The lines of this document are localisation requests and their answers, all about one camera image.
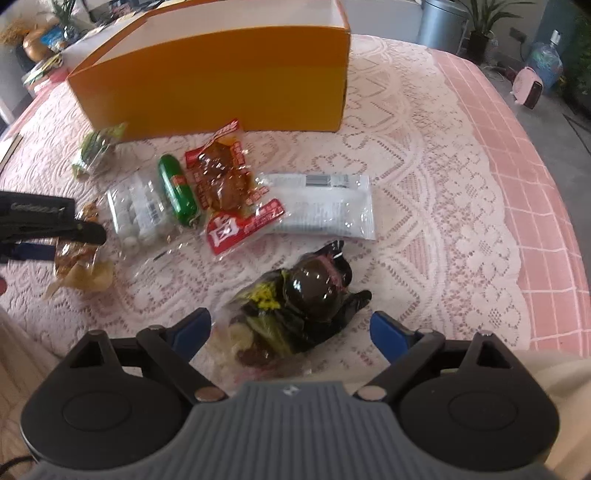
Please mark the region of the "blue water jug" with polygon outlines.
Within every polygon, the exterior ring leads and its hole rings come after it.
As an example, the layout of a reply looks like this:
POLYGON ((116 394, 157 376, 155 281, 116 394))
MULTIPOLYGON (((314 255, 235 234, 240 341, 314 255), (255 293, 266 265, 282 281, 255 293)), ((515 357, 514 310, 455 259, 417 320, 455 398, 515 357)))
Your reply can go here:
POLYGON ((561 33, 554 30, 548 43, 536 42, 527 60, 527 66, 532 68, 543 84, 545 94, 548 94, 563 73, 563 62, 558 52, 561 33))

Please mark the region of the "black dried fruit pack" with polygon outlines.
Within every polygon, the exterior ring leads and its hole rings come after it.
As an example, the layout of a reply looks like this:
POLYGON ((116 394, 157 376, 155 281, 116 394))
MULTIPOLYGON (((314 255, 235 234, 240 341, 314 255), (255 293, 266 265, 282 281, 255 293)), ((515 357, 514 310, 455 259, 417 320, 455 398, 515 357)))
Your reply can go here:
POLYGON ((344 246, 325 244, 236 293, 218 318, 222 351, 242 366, 266 368, 341 333, 372 299, 369 290, 349 290, 353 270, 344 246))

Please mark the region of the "green pea snack pack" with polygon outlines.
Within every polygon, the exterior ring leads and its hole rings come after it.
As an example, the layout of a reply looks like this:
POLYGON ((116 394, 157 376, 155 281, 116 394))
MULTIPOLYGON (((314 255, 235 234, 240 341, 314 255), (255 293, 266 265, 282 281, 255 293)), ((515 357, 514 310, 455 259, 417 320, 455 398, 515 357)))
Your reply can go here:
POLYGON ((73 176, 78 180, 84 180, 106 171, 115 159, 116 147, 126 127, 126 123, 120 123, 89 132, 72 158, 73 176))

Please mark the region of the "pink checkered table cover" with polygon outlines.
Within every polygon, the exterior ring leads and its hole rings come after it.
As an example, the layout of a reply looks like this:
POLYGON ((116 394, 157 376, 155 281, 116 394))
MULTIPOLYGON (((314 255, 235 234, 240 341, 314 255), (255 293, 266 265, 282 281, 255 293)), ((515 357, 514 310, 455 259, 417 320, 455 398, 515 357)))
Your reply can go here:
MULTIPOLYGON (((375 241, 348 240, 353 288, 372 307, 450 337, 495 331, 511 347, 590 351, 590 299, 579 246, 534 145, 485 75, 458 57, 356 36, 335 134, 249 132, 263 172, 365 175, 375 241)), ((5 267, 2 307, 35 340, 65 353, 89 329, 127 334, 215 308, 322 238, 269 235, 221 261, 200 237, 130 270, 105 292, 45 292, 45 263, 5 267)))

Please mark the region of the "mixed nuts clear pack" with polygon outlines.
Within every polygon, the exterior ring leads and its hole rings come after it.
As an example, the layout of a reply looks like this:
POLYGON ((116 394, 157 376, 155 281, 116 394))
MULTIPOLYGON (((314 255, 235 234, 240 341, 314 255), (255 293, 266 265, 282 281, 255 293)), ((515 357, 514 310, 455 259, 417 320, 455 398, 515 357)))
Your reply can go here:
POLYGON ((54 281, 43 298, 53 297, 62 288, 83 292, 102 292, 113 281, 114 265, 99 259, 99 246, 58 239, 55 244, 54 281))

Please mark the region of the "left potted plant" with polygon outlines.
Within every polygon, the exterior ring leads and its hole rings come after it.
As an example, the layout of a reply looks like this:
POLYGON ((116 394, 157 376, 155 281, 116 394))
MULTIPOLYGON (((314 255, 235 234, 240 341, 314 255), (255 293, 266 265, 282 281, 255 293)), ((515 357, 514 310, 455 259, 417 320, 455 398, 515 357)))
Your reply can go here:
POLYGON ((58 20, 63 38, 68 43, 74 43, 81 37, 81 32, 76 26, 73 13, 75 0, 51 0, 51 7, 54 17, 58 20))

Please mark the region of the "orange cardboard box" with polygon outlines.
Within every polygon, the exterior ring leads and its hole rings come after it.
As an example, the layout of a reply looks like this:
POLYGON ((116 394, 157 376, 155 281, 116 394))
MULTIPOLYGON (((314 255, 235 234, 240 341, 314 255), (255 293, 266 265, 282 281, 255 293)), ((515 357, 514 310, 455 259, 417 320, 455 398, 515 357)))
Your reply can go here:
POLYGON ((151 10, 90 53, 68 83, 95 129, 127 141, 212 132, 333 132, 351 31, 337 1, 185 1, 151 10))

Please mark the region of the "red braised meat pack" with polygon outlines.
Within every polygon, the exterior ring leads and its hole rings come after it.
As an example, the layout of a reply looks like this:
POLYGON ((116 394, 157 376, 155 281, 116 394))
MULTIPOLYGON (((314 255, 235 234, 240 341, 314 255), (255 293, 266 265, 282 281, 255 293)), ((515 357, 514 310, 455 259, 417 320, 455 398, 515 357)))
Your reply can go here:
POLYGON ((220 259, 270 232, 287 215, 283 202, 254 169, 238 120, 184 154, 195 196, 205 213, 204 240, 220 259))

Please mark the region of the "grey metal trash bin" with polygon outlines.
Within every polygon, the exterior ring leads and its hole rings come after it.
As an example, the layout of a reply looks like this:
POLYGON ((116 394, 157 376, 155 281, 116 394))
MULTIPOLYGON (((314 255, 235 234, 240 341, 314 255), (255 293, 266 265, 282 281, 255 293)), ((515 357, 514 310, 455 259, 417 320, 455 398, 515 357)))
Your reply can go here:
POLYGON ((459 1, 425 0, 417 43, 457 54, 467 31, 470 15, 459 1))

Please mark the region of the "potted green plant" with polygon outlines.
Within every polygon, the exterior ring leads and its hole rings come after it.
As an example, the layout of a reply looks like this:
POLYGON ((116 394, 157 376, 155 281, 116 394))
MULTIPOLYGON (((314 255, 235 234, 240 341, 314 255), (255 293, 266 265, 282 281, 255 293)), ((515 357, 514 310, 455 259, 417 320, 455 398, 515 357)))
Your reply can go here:
POLYGON ((509 10, 516 5, 534 5, 534 1, 462 1, 459 3, 469 13, 472 23, 466 55, 475 65, 481 65, 490 40, 493 26, 502 19, 519 19, 520 15, 509 10))

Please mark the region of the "white flat snack pack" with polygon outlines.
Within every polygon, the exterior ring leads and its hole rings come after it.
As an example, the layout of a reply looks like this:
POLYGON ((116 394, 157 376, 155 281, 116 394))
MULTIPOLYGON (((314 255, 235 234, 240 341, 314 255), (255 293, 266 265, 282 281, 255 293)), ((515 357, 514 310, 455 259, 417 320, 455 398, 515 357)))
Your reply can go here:
POLYGON ((273 233, 376 238, 366 175, 270 173, 263 175, 263 185, 286 211, 273 233))

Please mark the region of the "white lace tablecloth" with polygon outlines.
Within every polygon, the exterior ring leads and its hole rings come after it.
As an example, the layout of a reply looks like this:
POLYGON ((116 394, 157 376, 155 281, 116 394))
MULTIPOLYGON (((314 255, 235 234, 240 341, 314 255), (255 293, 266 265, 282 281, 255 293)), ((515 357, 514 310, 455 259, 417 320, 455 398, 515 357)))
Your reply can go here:
MULTIPOLYGON (((507 226, 507 199, 458 95, 427 49, 356 36, 342 128, 334 134, 250 132, 256 170, 335 179, 335 187, 280 183, 273 195, 290 220, 305 208, 341 226, 352 289, 369 306, 342 333, 273 369, 252 370, 219 344, 193 365, 228 388, 250 379, 312 375, 355 379, 386 363, 370 343, 369 319, 382 310, 403 325, 452 339, 480 330, 525 350, 533 319, 518 283, 522 262, 507 226)), ((332 240, 319 230, 280 227, 223 258, 204 234, 186 232, 178 248, 147 261, 119 261, 103 292, 45 292, 53 269, 11 264, 1 300, 1 390, 30 394, 90 329, 127 337, 170 325, 197 307, 217 327, 233 295, 267 271, 288 267, 332 240)))

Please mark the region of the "pink small heater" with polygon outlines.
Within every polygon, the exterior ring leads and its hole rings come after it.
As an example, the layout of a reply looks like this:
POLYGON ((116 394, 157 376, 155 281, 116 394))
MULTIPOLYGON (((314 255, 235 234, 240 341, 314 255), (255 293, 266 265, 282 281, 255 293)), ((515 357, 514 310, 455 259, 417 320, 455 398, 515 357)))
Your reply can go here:
POLYGON ((533 110, 543 90, 544 84, 539 75, 531 67, 525 67, 516 75, 511 93, 517 105, 533 110))

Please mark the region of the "clear white candy pack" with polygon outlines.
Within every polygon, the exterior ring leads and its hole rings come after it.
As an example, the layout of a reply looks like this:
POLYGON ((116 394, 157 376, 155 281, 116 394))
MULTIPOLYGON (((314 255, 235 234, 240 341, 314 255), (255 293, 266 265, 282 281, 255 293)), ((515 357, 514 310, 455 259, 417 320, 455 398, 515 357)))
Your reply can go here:
POLYGON ((105 199, 123 257, 151 253, 179 235, 166 195, 149 173, 133 173, 112 186, 105 199))

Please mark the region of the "green sausage stick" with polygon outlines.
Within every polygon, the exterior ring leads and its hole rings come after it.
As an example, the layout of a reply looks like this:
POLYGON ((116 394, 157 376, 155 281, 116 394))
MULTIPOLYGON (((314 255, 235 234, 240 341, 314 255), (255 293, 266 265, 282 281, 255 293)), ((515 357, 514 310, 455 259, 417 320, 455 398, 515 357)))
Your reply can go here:
POLYGON ((162 155, 158 160, 158 174, 177 221, 184 227, 195 227, 200 207, 179 161, 171 154, 162 155))

